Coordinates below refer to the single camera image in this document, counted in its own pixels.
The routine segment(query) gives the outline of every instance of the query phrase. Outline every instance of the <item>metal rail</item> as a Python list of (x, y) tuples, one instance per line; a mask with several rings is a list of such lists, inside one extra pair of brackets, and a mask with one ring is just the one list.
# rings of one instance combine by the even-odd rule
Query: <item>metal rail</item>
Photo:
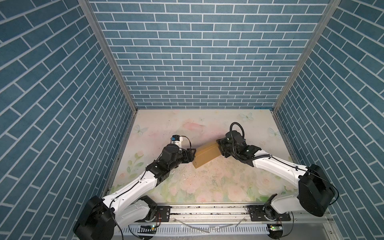
[(336, 11), (341, 0), (330, 0), (327, 7), (325, 8), (323, 15), (320, 18), (319, 23), (316, 25), (311, 38), (308, 40), (307, 45), (305, 46), (303, 53), (300, 55), (297, 60), (296, 65), (293, 67), (291, 75), (288, 77), (286, 84), (281, 90), (280, 95), (277, 97), (275, 104), (273, 105), (273, 111), (276, 112), (280, 105), (282, 104), (285, 96), (287, 95), (289, 89), (292, 87), (297, 76), (299, 75), (301, 69), (304, 66), (304, 63), (307, 61), (309, 55), (311, 54), (313, 48), (315, 47), (317, 41), (319, 40), (321, 34), (323, 33), (325, 27), (327, 26), (329, 20), (331, 19), (333, 13)]
[(133, 101), (131, 94), (129, 93), (129, 90), (127, 88), (127, 85), (125, 84), (124, 78), (118, 68), (118, 65), (115, 61), (115, 58), (112, 55), (111, 49), (108, 46), (107, 40), (104, 37), (104, 34), (100, 28), (100, 25), (96, 19), (96, 15), (92, 10), (92, 6), (89, 3), (89, 0), (78, 0), (81, 9), (84, 12), (84, 15), (86, 19), (88, 20), (89, 25), (92, 28), (93, 33), (95, 34), (95, 37), (101, 47), (101, 50), (103, 51), (109, 66), (111, 67), (117, 82), (119, 83), (122, 92), (124, 93), (125, 98), (128, 101), (128, 104), (132, 108), (132, 111), (136, 113), (137, 107), (135, 105), (135, 102)]
[[(263, 205), (261, 202), (247, 203), (183, 203), (170, 204), (161, 203), (158, 206), (171, 206), (169, 214), (169, 222), (161, 224), (180, 224), (183, 221), (186, 224), (232, 224), (238, 223), (244, 219), (241, 224), (255, 223), (271, 223), (271, 221), (252, 222), (246, 206), (248, 205)], [(322, 217), (316, 217), (308, 212), (295, 212), (295, 223), (333, 223), (330, 213), (325, 213)], [(142, 223), (132, 223), (132, 225), (140, 225)]]
[(103, 197), (103, 196), (107, 195), (108, 191), (112, 187), (113, 181), (115, 180), (115, 176), (116, 176), (116, 173), (117, 173), (119, 165), (120, 165), (120, 161), (121, 161), (122, 155), (124, 153), (125, 147), (127, 146), (129, 135), (131, 134), (131, 131), (132, 131), (132, 128), (133, 128), (133, 124), (135, 123), (136, 115), (137, 115), (137, 112), (134, 112), (132, 114), (132, 116), (131, 116), (131, 119), (129, 120), (128, 128), (127, 128), (127, 130), (125, 132), (124, 138), (122, 139), (119, 151), (118, 151), (118, 153), (116, 155), (115, 161), (113, 162), (111, 171), (110, 171), (110, 173), (108, 175), (107, 181), (105, 183), (105, 186), (103, 188), (103, 191), (102, 191), (100, 197)]

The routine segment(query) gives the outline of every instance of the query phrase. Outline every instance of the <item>cardboard box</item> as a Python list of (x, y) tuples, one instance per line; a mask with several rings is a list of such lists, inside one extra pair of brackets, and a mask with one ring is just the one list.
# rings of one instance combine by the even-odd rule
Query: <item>cardboard box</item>
[(218, 149), (218, 144), (216, 141), (212, 141), (207, 144), (204, 144), (203, 146), (198, 147), (196, 149), (195, 159), (192, 162), (193, 166), (195, 166), (195, 168), (203, 166), (207, 162), (211, 161), (212, 159), (220, 155), (221, 153), (220, 153), (220, 150)]

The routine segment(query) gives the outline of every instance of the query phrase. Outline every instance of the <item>wire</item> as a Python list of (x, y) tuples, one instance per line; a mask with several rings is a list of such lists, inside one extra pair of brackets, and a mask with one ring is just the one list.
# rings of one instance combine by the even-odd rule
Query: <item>wire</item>
[(314, 175), (314, 176), (320, 178), (321, 180), (323, 180), (323, 181), (329, 183), (329, 184), (336, 190), (336, 192), (337, 192), (337, 197), (336, 197), (335, 200), (334, 200), (333, 202), (331, 202), (329, 205), (334, 204), (334, 203), (339, 199), (339, 196), (340, 196), (339, 190), (338, 190), (332, 183), (330, 183), (329, 181), (325, 180), (324, 178), (322, 178), (322, 177), (320, 177), (320, 176), (317, 176), (316, 174), (313, 174), (313, 173), (310, 172), (310, 171), (307, 171), (307, 170), (304, 170), (304, 169), (300, 169), (300, 168), (298, 168), (297, 166), (296, 166), (296, 167), (293, 167), (293, 166), (291, 166), (291, 165), (289, 165), (289, 164), (287, 164), (287, 163), (285, 163), (285, 162), (282, 162), (282, 161), (280, 161), (279, 159), (274, 158), (272, 155), (271, 155), (271, 158), (273, 158), (273, 159), (275, 159), (276, 161), (279, 161), (279, 162), (281, 162), (281, 163), (283, 163), (283, 164), (285, 164), (285, 165), (287, 165), (287, 166), (290, 166), (290, 167), (292, 167), (292, 168), (294, 168), (294, 169), (301, 170), (301, 171), (307, 172), (307, 173), (309, 173), (309, 174), (312, 174), (312, 175)]
[(240, 154), (238, 154), (236, 151), (235, 151), (235, 139), (233, 138), (233, 135), (232, 135), (232, 127), (234, 125), (237, 125), (240, 127), (241, 129), (241, 132), (242, 132), (242, 138), (244, 139), (244, 129), (243, 127), (238, 123), (238, 122), (233, 122), (231, 123), (231, 125), (229, 126), (229, 133), (231, 134), (231, 140), (232, 140), (232, 151), (233, 151), (233, 157), (236, 159), (236, 160), (239, 160), (240, 162), (243, 162), (244, 160), (241, 159), (243, 158)]
[(144, 222), (152, 222), (155, 219), (156, 216), (153, 216), (151, 220), (144, 220)]
[(181, 136), (181, 137), (186, 137), (189, 141), (189, 148), (192, 148), (191, 140), (189, 140), (189, 138), (187, 136)]
[(292, 230), (293, 230), (293, 225), (295, 224), (295, 217), (293, 216), (293, 212), (291, 212), (291, 214), (292, 214), (292, 227), (291, 227), (291, 230), (289, 231), (288, 234), (286, 234), (284, 236), (281, 236), (280, 238), (283, 238), (283, 237), (286, 237), (286, 236), (290, 235)]
[(135, 183), (130, 189), (126, 190), (126, 191), (123, 192), (122, 194), (120, 194), (120, 195), (118, 195), (117, 197), (115, 197), (115, 198), (111, 201), (111, 203), (109, 204), (109, 211), (111, 212), (111, 216), (112, 216), (114, 222), (116, 223), (117, 227), (119, 228), (119, 230), (120, 230), (120, 232), (121, 232), (121, 238), (122, 238), (122, 240), (124, 240), (124, 236), (123, 236), (121, 227), (119, 226), (119, 224), (118, 224), (118, 222), (116, 221), (116, 219), (113, 217), (112, 210), (111, 210), (111, 205), (112, 205), (113, 202), (115, 202), (115, 200), (116, 200), (118, 197), (120, 197), (120, 196), (123, 195), (124, 193), (130, 191), (130, 190), (131, 190), (134, 186), (136, 186), (138, 183), (139, 183), (139, 181), (137, 181), (137, 183)]
[(160, 226), (160, 224), (161, 224), (161, 216), (160, 216), (160, 213), (159, 212), (157, 212), (158, 214), (159, 214), (159, 225), (158, 225), (158, 227)]
[(260, 158), (265, 158), (265, 157), (272, 157), (272, 155), (271, 154), (265, 154), (265, 155), (260, 155), (260, 156), (257, 156), (257, 157), (253, 157), (253, 158), (251, 158), (251, 159), (248, 159), (248, 160), (239, 160), (240, 162), (242, 162), (242, 163), (248, 163), (248, 162), (251, 162), (251, 161), (253, 161), (253, 160), (257, 160), (257, 159), (260, 159)]
[(251, 211), (251, 210), (249, 210), (249, 208), (250, 208), (250, 206), (247, 206), (247, 211), (248, 211), (250, 214), (254, 214), (254, 213), (256, 213), (256, 211)]
[(119, 226), (118, 222), (116, 222), (116, 219), (115, 219), (115, 217), (113, 217), (113, 214), (112, 214), (112, 210), (111, 210), (111, 205), (112, 205), (112, 203), (113, 203), (113, 201), (111, 201), (111, 203), (109, 204), (109, 211), (111, 212), (111, 217), (112, 217), (112, 219), (115, 221), (117, 227), (118, 227), (119, 230), (120, 230), (120, 233), (121, 233), (121, 239), (124, 240), (124, 235), (123, 235), (123, 233), (122, 233), (121, 227)]
[(135, 237), (137, 237), (138, 239), (141, 239), (141, 240), (144, 239), (144, 237), (141, 238), (141, 237), (139, 237), (138, 235), (134, 234), (134, 233), (131, 231), (131, 228), (129, 227), (129, 225), (128, 225), (128, 229), (129, 229), (129, 231), (131, 232), (131, 234), (134, 235)]
[(188, 150), (186, 150), (186, 149), (184, 149), (184, 148), (182, 148), (182, 147), (179, 147), (179, 146), (177, 146), (177, 147), (175, 147), (175, 148), (178, 148), (178, 149), (181, 149), (181, 150), (183, 150), (183, 151), (188, 152)]

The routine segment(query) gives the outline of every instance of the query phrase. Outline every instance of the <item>blue brick wall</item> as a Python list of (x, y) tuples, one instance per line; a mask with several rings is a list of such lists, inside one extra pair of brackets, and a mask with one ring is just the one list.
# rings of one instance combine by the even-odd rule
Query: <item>blue brick wall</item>
[(328, 0), (91, 3), (139, 108), (271, 108)]
[(278, 117), (303, 164), (340, 191), (344, 239), (383, 239), (384, 1), (342, 0)]
[(131, 114), (77, 0), (0, 1), (0, 239), (72, 239)]

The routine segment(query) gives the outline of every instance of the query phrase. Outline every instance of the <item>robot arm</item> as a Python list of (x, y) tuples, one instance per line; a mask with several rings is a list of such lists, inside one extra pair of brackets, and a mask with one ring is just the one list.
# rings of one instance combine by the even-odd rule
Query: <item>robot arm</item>
[[(240, 134), (233, 131), (233, 125), (238, 125)], [(218, 139), (219, 149), (225, 157), (233, 156), (242, 163), (258, 167), (292, 183), (298, 192), (290, 195), (273, 194), (264, 205), (267, 218), (273, 220), (279, 214), (293, 211), (307, 211), (321, 217), (335, 196), (335, 187), (329, 182), (321, 167), (312, 164), (307, 167), (294, 164), (265, 152), (254, 145), (247, 145), (244, 130), (236, 122), (230, 126), (230, 131), (224, 138)]]
[(154, 219), (157, 204), (148, 196), (141, 196), (164, 181), (179, 164), (192, 162), (196, 153), (196, 149), (181, 149), (182, 137), (173, 135), (172, 140), (135, 180), (102, 199), (94, 196), (86, 203), (73, 228), (79, 239), (111, 239), (115, 226)]
[[(242, 134), (232, 130), (235, 124), (241, 128)], [(179, 164), (192, 162), (196, 153), (196, 149), (181, 149), (181, 136), (174, 135), (172, 139), (174, 143), (164, 147), (158, 159), (131, 183), (102, 199), (94, 196), (86, 203), (73, 229), (80, 240), (111, 239), (115, 226), (153, 220), (157, 204), (148, 196), (141, 196), (164, 181)], [(264, 213), (270, 220), (285, 212), (303, 210), (321, 217), (335, 195), (333, 185), (319, 166), (294, 164), (259, 147), (247, 145), (244, 130), (236, 122), (217, 143), (223, 156), (233, 156), (242, 163), (272, 172), (298, 188), (296, 193), (276, 193), (268, 199)]]

